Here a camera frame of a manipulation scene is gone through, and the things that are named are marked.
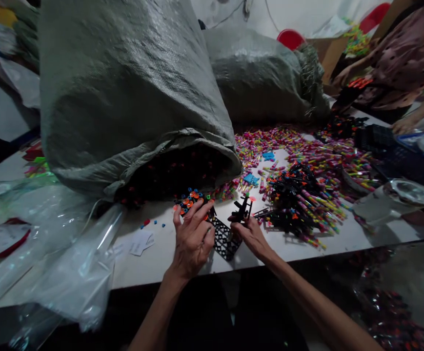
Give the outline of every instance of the red plastic chair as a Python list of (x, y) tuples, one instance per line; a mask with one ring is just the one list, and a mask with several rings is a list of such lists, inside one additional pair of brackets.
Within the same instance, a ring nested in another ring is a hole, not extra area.
[(389, 7), (391, 7), (391, 4), (388, 2), (384, 2), (378, 5), (373, 11), (371, 11), (368, 16), (362, 20), (360, 23), (360, 30), (365, 34), (369, 33), (371, 29), (381, 23), (384, 16), (388, 12)]
[(303, 36), (294, 29), (284, 29), (280, 32), (277, 37), (277, 41), (281, 42), (291, 51), (298, 49), (298, 47), (303, 44)]

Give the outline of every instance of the blue basket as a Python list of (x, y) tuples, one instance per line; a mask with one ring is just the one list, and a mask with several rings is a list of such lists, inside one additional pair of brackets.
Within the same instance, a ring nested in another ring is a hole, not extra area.
[(420, 135), (424, 133), (398, 136), (397, 144), (386, 151), (383, 161), (385, 166), (392, 167), (405, 178), (424, 185), (424, 153), (416, 144), (405, 144), (407, 138)]

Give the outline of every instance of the person's hand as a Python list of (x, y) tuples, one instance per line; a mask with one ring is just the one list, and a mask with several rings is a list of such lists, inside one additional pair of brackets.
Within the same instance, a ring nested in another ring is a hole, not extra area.
[(183, 224), (180, 219), (181, 207), (176, 205), (173, 215), (176, 249), (173, 263), (167, 271), (169, 276), (188, 281), (195, 277), (207, 262), (215, 243), (215, 228), (203, 219), (213, 203), (211, 200), (202, 206), (203, 199), (199, 199), (184, 216)]
[(238, 234), (251, 252), (262, 262), (271, 259), (276, 255), (275, 251), (267, 243), (267, 240), (262, 233), (257, 219), (254, 217), (246, 218), (244, 225), (241, 223), (231, 223), (231, 230), (233, 234)]
[(352, 66), (346, 67), (343, 71), (339, 73), (338, 76), (334, 78), (332, 85), (334, 85), (336, 88), (342, 88), (348, 83), (351, 73), (352, 73)]
[(394, 134), (407, 134), (415, 129), (418, 122), (420, 122), (418, 118), (415, 116), (409, 116), (399, 119), (397, 122), (391, 125), (390, 128)]

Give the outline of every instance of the floor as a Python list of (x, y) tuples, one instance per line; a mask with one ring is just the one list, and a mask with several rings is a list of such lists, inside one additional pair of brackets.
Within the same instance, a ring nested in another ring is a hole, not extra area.
[[(300, 261), (292, 263), (292, 266), (348, 313), (356, 306), (357, 302), (350, 296), (349, 292), (342, 286), (334, 284), (330, 279), (324, 260)], [(251, 272), (253, 270), (263, 271), (266, 268), (254, 268), (246, 271)], [(238, 301), (240, 273), (224, 273), (219, 274), (218, 277), (225, 291), (228, 307), (233, 311)], [(292, 300), (281, 282), (277, 279), (270, 279), (266, 280), (265, 284), (269, 291), (277, 296), (281, 305), (291, 311), (296, 324), (300, 327), (306, 339), (309, 350), (328, 351), (328, 347), (320, 338), (317, 330), (313, 328), (311, 321)], [(65, 349), (65, 351), (70, 351), (87, 349), (87, 346), (93, 350), (122, 350), (122, 347), (131, 341), (134, 331), (140, 326), (157, 289), (158, 284), (152, 284), (112, 291), (104, 326), (100, 332), (80, 334), (75, 325), (59, 327), (40, 350)], [(0, 309), (0, 344), (3, 340), (10, 340), (17, 332), (20, 313), (21, 309), (17, 308)], [(234, 319), (233, 313), (230, 313), (230, 318)]]

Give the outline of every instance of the table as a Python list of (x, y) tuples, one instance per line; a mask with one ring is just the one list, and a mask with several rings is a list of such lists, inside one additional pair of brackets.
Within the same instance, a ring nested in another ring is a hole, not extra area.
[[(369, 117), (369, 120), (366, 122), (367, 124), (376, 123), (387, 126), (386, 123), (359, 111), (352, 113), (352, 115), (356, 117)], [(306, 136), (306, 138), (311, 140), (312, 136)], [(284, 150), (276, 151), (275, 155), (276, 158), (280, 160), (279, 166), (286, 164), (283, 158), (287, 156), (287, 153)], [(22, 177), (22, 167), (25, 163), (26, 161), (21, 159), (21, 155), (15, 154), (9, 157), (0, 164), (0, 180), (18, 179)], [(260, 177), (257, 174), (257, 170), (261, 169), (263, 166), (271, 165), (271, 161), (261, 162), (259, 168), (253, 169), (253, 175)], [(256, 212), (267, 207), (261, 201), (262, 195), (259, 195), (259, 189), (253, 189), (250, 195), (255, 196), (257, 199), (253, 205), (253, 211)], [(113, 289), (157, 283), (162, 280), (164, 272), (172, 261), (175, 247), (175, 230), (172, 223), (173, 205), (172, 202), (152, 202), (145, 205), (139, 211), (131, 211), (128, 213), (118, 232), (118, 237), (133, 232), (138, 229), (146, 219), (150, 219), (151, 223), (145, 229), (155, 233), (155, 244), (144, 251), (141, 257), (126, 254), (116, 261)], [(226, 219), (230, 216), (231, 212), (236, 210), (236, 206), (232, 201), (219, 203), (215, 207), (218, 218), (225, 224), (228, 223)], [(339, 225), (339, 235), (320, 237), (323, 244), (327, 246), (325, 251), (299, 242), (291, 235), (284, 236), (283, 232), (267, 233), (264, 231), (264, 236), (269, 245), (287, 262), (424, 239), (424, 227), (413, 228), (401, 219), (380, 227), (376, 236), (369, 236), (365, 234), (363, 228), (354, 220), (353, 215), (350, 212), (347, 213), (348, 219), (343, 225)], [(17, 284), (15, 284), (15, 286), (0, 299), (0, 307), (12, 306), (25, 302), (23, 291), (42, 274), (44, 264), (45, 261), (37, 263)], [(214, 252), (200, 274), (223, 273), (262, 265), (263, 263), (251, 253), (246, 245), (242, 244), (236, 252), (234, 259), (230, 262), (225, 261), (218, 253)]]

